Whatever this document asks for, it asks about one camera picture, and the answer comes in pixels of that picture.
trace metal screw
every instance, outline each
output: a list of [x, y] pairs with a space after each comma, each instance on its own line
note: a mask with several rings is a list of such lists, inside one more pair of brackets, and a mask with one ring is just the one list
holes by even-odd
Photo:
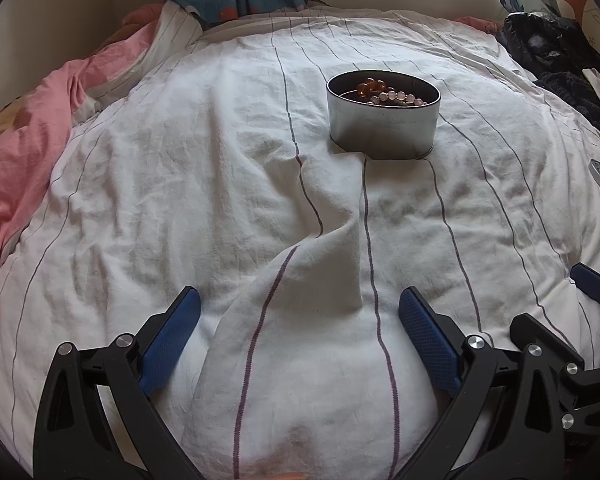
[[59, 347], [58, 347], [58, 353], [60, 355], [67, 355], [69, 353], [71, 353], [71, 350], [74, 348], [74, 346], [71, 343], [62, 343]]
[[484, 339], [482, 339], [480, 336], [477, 335], [472, 335], [469, 336], [469, 346], [471, 348], [475, 348], [476, 350], [479, 350], [480, 348], [484, 348]]
[[134, 341], [134, 337], [131, 334], [123, 334], [116, 339], [116, 345], [120, 348], [126, 348]]
[[540, 357], [542, 355], [542, 349], [538, 345], [529, 345], [529, 353], [534, 357]]
[[575, 420], [573, 418], [573, 415], [571, 415], [571, 413], [567, 413], [562, 418], [562, 428], [564, 430], [568, 430], [571, 426], [573, 426], [574, 422], [575, 422]]

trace pink blanket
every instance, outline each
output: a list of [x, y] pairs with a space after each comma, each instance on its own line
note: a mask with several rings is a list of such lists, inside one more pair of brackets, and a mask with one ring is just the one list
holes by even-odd
[[87, 90], [125, 73], [149, 49], [157, 21], [46, 77], [0, 136], [0, 252], [40, 205]]

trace dark fabric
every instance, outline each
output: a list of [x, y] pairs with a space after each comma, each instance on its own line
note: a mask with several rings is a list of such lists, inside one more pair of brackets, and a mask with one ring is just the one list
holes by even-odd
[[600, 99], [586, 79], [571, 72], [544, 72], [536, 84], [556, 94], [568, 105], [583, 114], [600, 131]]
[[600, 54], [589, 44], [580, 24], [568, 18], [516, 12], [507, 16], [506, 49], [553, 92], [582, 113], [600, 131], [600, 99], [582, 75], [585, 68], [600, 73]]
[[496, 37], [496, 41], [509, 51], [509, 45], [507, 45], [507, 37], [504, 35], [504, 30], [499, 30], [494, 36]]

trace round metal object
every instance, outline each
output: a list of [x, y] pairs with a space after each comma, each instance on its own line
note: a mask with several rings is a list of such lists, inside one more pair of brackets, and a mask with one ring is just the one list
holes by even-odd
[[562, 428], [564, 430], [568, 430], [569, 428], [571, 428], [573, 426], [574, 422], [575, 422], [575, 419], [573, 418], [573, 415], [571, 415], [571, 413], [567, 413], [566, 415], [564, 415], [562, 417]]
[[131, 334], [123, 334], [116, 339], [116, 345], [120, 348], [128, 347], [134, 341], [134, 337]]
[[[395, 91], [414, 94], [428, 104], [391, 106], [386, 93], [378, 96], [380, 105], [359, 102], [356, 86], [368, 78], [385, 81]], [[326, 90], [331, 139], [343, 150], [362, 152], [375, 160], [407, 160], [422, 158], [433, 148], [440, 92], [424, 79], [357, 70], [332, 78]]]
[[471, 348], [475, 348], [476, 350], [484, 348], [484, 339], [477, 335], [470, 336], [468, 343]]
[[529, 345], [529, 353], [534, 357], [540, 357], [542, 355], [542, 349], [538, 345]]
[[58, 347], [58, 353], [60, 355], [67, 355], [69, 353], [71, 353], [71, 350], [74, 349], [74, 346], [71, 343], [62, 343], [59, 347]]

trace purple stripe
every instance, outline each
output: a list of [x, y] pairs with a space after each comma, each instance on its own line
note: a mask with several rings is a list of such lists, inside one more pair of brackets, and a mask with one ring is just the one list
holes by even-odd
[[395, 383], [394, 366], [391, 363], [391, 356], [382, 339], [382, 323], [380, 319], [380, 307], [378, 299], [378, 290], [376, 289], [376, 280], [374, 279], [374, 260], [371, 251], [371, 234], [369, 233], [369, 199], [366, 195], [366, 157], [365, 165], [362, 170], [362, 192], [365, 197], [365, 233], [366, 233], [366, 248], [369, 254], [369, 273], [371, 280], [371, 288], [374, 292], [374, 311], [376, 313], [376, 333], [378, 336], [378, 344], [384, 353], [386, 360], [386, 368], [389, 372], [389, 382], [391, 383], [391, 393], [394, 398], [394, 456], [391, 461], [391, 469], [389, 469], [388, 479], [394, 477], [395, 468], [398, 465], [398, 456], [400, 455], [400, 403], [398, 402], [398, 386]]
[[247, 363], [244, 367], [244, 379], [242, 381], [242, 392], [240, 393], [240, 404], [238, 405], [238, 413], [235, 415], [235, 427], [234, 427], [234, 478], [240, 478], [240, 431], [242, 430], [242, 418], [244, 416], [244, 406], [247, 402], [247, 392], [249, 390], [249, 382], [251, 380], [251, 367], [253, 365], [253, 352], [256, 349], [256, 343], [258, 342], [258, 336], [262, 331], [262, 326], [264, 325], [264, 318], [267, 315], [267, 308], [269, 307], [269, 303], [273, 299], [273, 295], [278, 290], [278, 286], [280, 285], [280, 281], [282, 280], [282, 276], [285, 273], [286, 266], [289, 261], [293, 257], [294, 253], [298, 249], [298, 246], [295, 246], [289, 254], [286, 256], [285, 261], [282, 263], [278, 274], [276, 275], [276, 279], [273, 281], [273, 285], [271, 285], [271, 289], [269, 294], [267, 295], [267, 299], [264, 301], [262, 305], [262, 310], [260, 312], [260, 320], [256, 327], [256, 330], [253, 332], [253, 336], [251, 337], [251, 343], [249, 344], [249, 350], [247, 351]]

